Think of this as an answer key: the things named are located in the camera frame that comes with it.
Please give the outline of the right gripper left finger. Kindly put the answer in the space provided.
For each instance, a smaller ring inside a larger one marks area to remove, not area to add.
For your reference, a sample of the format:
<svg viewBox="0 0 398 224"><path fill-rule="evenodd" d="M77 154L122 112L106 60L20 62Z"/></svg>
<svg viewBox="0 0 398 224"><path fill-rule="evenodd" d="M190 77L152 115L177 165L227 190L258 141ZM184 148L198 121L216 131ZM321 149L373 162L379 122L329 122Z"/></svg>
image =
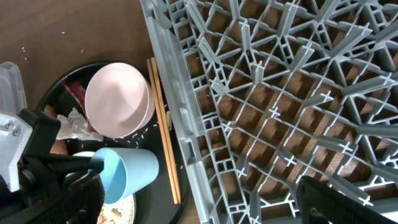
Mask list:
<svg viewBox="0 0 398 224"><path fill-rule="evenodd" d="M1 190L1 223L96 223L104 204L98 175L86 175L62 189L49 192Z"/></svg>

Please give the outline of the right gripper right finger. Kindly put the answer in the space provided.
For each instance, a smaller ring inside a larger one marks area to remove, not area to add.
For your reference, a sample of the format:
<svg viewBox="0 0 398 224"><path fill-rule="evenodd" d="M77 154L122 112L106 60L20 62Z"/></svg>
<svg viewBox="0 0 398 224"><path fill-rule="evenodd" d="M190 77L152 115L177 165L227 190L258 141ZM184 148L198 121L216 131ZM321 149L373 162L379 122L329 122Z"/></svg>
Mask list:
<svg viewBox="0 0 398 224"><path fill-rule="evenodd" d="M296 199L304 224L395 224L307 175L298 184Z"/></svg>

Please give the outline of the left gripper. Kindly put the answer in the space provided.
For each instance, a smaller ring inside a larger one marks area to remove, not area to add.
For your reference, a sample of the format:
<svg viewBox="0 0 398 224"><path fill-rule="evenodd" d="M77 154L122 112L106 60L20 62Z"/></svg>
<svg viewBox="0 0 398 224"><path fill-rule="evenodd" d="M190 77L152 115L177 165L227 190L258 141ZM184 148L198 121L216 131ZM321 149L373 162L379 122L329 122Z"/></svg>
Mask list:
<svg viewBox="0 0 398 224"><path fill-rule="evenodd" d="M100 173L103 170L102 160L50 153L61 126L60 121L53 116L26 108L18 117L32 128L18 162L18 178L22 192L47 188L58 182L62 174L90 170Z"/></svg>

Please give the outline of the light blue cup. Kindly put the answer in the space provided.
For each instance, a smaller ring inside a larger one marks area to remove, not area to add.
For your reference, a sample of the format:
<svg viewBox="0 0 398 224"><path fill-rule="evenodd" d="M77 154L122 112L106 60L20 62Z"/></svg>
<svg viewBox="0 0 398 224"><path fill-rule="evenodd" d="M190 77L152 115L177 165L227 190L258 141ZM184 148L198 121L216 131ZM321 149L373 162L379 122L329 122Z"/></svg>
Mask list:
<svg viewBox="0 0 398 224"><path fill-rule="evenodd" d="M105 204L114 204L151 184L159 174L159 162L147 149L103 147L91 162L102 162L99 173Z"/></svg>

